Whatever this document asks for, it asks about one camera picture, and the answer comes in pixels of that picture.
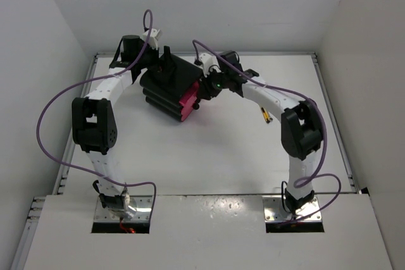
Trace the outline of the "pink drawer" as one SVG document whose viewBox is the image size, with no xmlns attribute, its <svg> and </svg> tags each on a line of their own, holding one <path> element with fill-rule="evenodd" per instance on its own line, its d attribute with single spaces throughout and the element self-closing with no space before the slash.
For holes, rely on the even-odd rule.
<svg viewBox="0 0 405 270">
<path fill-rule="evenodd" d="M 196 91 L 187 91 L 184 95 L 180 98 L 179 104 L 184 108 L 188 109 L 193 107 L 194 103 L 197 100 L 197 92 Z"/>
<path fill-rule="evenodd" d="M 198 102 L 195 102 L 193 104 L 186 104 L 180 112 L 180 114 L 181 114 L 180 121 L 181 122 L 185 121 L 188 118 L 188 116 L 191 114 L 191 112 L 197 111 L 199 109 L 199 107 L 200 107 L 200 105 Z"/>
<path fill-rule="evenodd" d="M 179 103 L 185 104 L 187 101 L 191 100 L 192 98 L 197 98 L 197 93 L 199 90 L 199 81 L 196 80 L 193 82 L 190 87 L 182 94 Z"/>
</svg>

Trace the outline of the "black drawer cabinet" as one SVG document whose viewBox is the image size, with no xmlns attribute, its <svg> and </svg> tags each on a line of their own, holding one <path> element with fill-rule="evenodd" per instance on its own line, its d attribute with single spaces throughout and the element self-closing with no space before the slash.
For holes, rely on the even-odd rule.
<svg viewBox="0 0 405 270">
<path fill-rule="evenodd" d="M 179 100 L 190 85 L 203 76 L 203 71 L 177 55 L 172 54 L 172 57 L 177 69 L 169 82 L 157 81 L 155 71 L 147 70 L 140 78 L 140 86 L 146 102 L 180 121 L 183 107 Z"/>
</svg>

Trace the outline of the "yellow black utility knife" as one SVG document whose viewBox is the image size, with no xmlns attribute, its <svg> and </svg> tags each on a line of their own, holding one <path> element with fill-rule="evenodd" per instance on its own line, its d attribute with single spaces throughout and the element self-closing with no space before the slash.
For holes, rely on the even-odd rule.
<svg viewBox="0 0 405 270">
<path fill-rule="evenodd" d="M 266 110 L 265 108 L 263 108 L 263 107 L 260 107 L 260 110 L 261 110 L 261 113 L 262 113 L 262 115 L 263 115 L 263 118 L 264 118 L 265 122 L 266 122 L 267 124 L 271 123 L 271 122 L 272 122 L 272 118 L 271 118 L 271 116 L 268 114 L 267 110 Z"/>
</svg>

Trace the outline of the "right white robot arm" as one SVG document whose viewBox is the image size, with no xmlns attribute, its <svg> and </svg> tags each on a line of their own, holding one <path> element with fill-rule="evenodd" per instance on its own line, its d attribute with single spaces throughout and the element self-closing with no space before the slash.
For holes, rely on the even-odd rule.
<svg viewBox="0 0 405 270">
<path fill-rule="evenodd" d="M 280 123 L 281 144 L 289 156 L 289 179 L 282 195 L 285 208 L 295 214 L 314 198 L 312 181 L 326 156 L 325 120 L 316 103 L 299 92 L 268 85 L 257 71 L 244 70 L 234 51 L 201 53 L 194 63 L 203 71 L 202 99 L 227 89 Z"/>
</svg>

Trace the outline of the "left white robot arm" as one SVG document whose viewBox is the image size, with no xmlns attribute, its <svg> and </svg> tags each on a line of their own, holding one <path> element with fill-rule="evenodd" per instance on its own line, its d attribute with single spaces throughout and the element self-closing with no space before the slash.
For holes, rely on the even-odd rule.
<svg viewBox="0 0 405 270">
<path fill-rule="evenodd" d="M 160 36 L 155 28 L 142 36 L 124 35 L 106 78 L 85 97 L 72 102 L 73 141 L 86 153 L 99 177 L 93 186 L 102 207 L 121 220 L 132 219 L 136 206 L 130 201 L 113 149 L 118 139 L 113 107 L 144 68 L 158 66 Z"/>
</svg>

